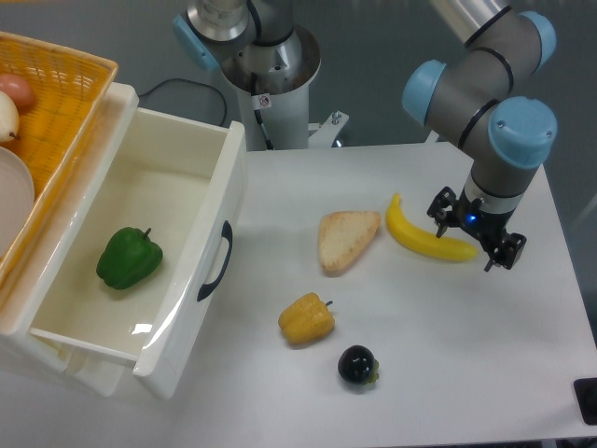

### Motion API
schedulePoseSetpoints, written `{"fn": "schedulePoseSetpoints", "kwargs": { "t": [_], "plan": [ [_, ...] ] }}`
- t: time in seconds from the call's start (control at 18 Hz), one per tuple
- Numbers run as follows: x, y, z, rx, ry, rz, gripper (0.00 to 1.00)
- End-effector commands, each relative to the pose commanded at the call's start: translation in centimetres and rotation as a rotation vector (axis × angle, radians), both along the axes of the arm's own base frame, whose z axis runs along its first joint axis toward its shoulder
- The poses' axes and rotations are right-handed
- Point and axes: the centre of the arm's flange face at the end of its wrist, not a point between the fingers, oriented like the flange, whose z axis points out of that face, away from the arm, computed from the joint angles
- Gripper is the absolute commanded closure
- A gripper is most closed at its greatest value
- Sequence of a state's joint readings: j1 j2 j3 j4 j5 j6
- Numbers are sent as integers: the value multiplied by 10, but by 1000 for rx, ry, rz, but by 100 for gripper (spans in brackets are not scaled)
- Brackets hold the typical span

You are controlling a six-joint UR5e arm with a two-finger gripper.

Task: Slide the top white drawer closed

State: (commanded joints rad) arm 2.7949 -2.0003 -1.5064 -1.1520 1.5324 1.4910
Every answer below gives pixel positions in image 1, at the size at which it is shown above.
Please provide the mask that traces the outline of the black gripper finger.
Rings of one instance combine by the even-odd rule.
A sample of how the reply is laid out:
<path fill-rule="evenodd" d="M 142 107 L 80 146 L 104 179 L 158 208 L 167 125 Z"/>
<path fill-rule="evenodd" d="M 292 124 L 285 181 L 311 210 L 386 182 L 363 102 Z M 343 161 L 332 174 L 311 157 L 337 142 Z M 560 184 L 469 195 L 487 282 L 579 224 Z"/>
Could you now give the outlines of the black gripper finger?
<path fill-rule="evenodd" d="M 441 238 L 447 229 L 458 227 L 458 198 L 449 187 L 444 187 L 433 199 L 427 209 L 436 226 L 436 237 Z"/>
<path fill-rule="evenodd" d="M 519 233 L 502 231 L 500 234 L 482 239 L 482 248 L 488 255 L 484 271 L 488 272 L 493 266 L 510 270 L 520 259 L 527 243 L 527 238 Z"/>

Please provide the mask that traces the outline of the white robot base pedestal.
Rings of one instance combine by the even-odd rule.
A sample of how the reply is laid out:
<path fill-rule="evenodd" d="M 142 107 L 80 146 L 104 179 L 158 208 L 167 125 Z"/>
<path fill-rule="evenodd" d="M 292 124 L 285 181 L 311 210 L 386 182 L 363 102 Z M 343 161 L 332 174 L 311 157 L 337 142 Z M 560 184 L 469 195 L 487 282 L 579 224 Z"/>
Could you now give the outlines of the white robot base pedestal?
<path fill-rule="evenodd" d="M 334 147 L 349 116 L 309 117 L 310 85 L 321 53 L 314 36 L 295 26 L 276 46 L 251 44 L 227 59 L 222 72 L 234 87 L 249 151 Z"/>

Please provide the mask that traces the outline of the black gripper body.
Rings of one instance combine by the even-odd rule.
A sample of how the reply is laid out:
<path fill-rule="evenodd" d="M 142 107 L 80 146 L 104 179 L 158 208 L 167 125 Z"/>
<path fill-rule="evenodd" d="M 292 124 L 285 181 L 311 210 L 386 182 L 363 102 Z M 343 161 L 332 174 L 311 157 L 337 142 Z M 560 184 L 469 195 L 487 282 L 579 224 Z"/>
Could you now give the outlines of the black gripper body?
<path fill-rule="evenodd" d="M 480 198 L 462 191 L 450 211 L 449 224 L 475 238 L 482 247 L 498 247 L 507 234 L 506 225 L 514 211 L 493 213 L 476 205 Z"/>

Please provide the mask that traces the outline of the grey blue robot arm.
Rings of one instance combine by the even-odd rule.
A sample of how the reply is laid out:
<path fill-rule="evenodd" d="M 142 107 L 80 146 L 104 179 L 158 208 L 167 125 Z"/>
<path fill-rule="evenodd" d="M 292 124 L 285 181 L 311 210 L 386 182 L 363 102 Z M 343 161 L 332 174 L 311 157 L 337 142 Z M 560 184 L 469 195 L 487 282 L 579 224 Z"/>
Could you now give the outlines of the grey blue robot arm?
<path fill-rule="evenodd" d="M 410 76 L 402 105 L 417 122 L 468 155 L 463 190 L 443 189 L 428 215 L 437 231 L 458 228 L 476 239 L 490 266 L 511 268 L 526 240 L 507 223 L 558 131 L 543 103 L 513 96 L 555 46 L 554 29 L 507 1 L 436 1 L 434 9 L 467 50 L 455 67 L 431 60 Z M 252 150 L 299 149 L 332 142 L 330 124 L 309 122 L 309 87 L 321 56 L 314 37 L 294 20 L 289 1 L 193 1 L 175 17 L 174 33 L 188 57 L 220 70 L 236 90 Z"/>

